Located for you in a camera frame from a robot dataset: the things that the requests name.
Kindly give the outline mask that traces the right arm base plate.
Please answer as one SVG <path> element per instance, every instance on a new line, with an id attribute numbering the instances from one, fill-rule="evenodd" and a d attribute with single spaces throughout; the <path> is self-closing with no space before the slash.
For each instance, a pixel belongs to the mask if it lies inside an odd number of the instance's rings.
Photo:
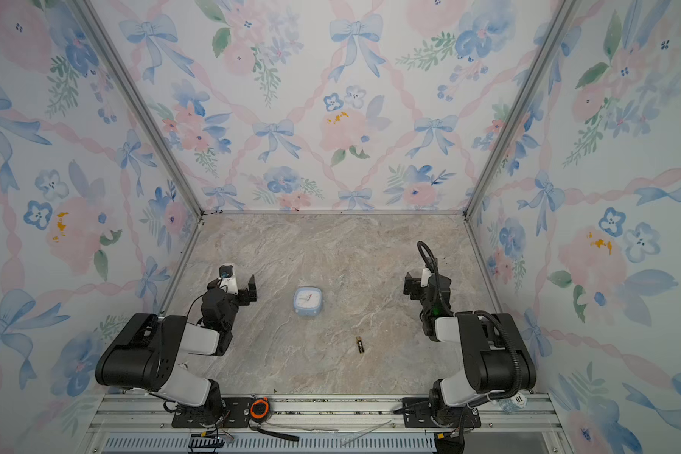
<path id="1" fill-rule="evenodd" d="M 480 416 L 467 407 L 448 407 L 432 403 L 429 397 L 404 397 L 393 411 L 403 417 L 407 429 L 478 429 Z"/>

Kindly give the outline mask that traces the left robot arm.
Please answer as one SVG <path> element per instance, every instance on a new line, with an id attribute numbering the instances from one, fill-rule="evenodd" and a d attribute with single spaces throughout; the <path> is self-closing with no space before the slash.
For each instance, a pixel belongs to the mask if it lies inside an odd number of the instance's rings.
<path id="1" fill-rule="evenodd" d="M 221 357 L 227 353 L 239 309 L 257 300 L 255 278 L 240 289 L 229 271 L 222 266 L 221 276 L 200 296 L 198 323 L 190 323 L 186 315 L 134 314 L 100 357 L 98 384 L 142 389 L 191 409 L 220 408 L 219 384 L 181 367 L 177 357 Z"/>

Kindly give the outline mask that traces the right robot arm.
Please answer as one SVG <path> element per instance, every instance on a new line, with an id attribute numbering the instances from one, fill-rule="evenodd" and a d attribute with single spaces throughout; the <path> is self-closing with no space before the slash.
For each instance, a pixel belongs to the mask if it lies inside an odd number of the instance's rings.
<path id="1" fill-rule="evenodd" d="M 404 278 L 403 293 L 421 304 L 423 333 L 433 342 L 458 346 L 462 353 L 461 370 L 437 380 L 429 391 L 431 410 L 473 409 L 533 389 L 535 364 L 512 316 L 480 309 L 455 312 L 450 285 L 449 278 L 427 269 L 419 277 Z"/>

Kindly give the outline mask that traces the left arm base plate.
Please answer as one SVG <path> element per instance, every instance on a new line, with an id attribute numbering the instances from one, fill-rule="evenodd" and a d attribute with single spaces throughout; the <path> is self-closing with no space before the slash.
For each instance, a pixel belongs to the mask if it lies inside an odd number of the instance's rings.
<path id="1" fill-rule="evenodd" d="M 180 405 L 174 411 L 171 426 L 174 429 L 248 429 L 251 397 L 223 397 L 218 402 L 201 407 Z"/>

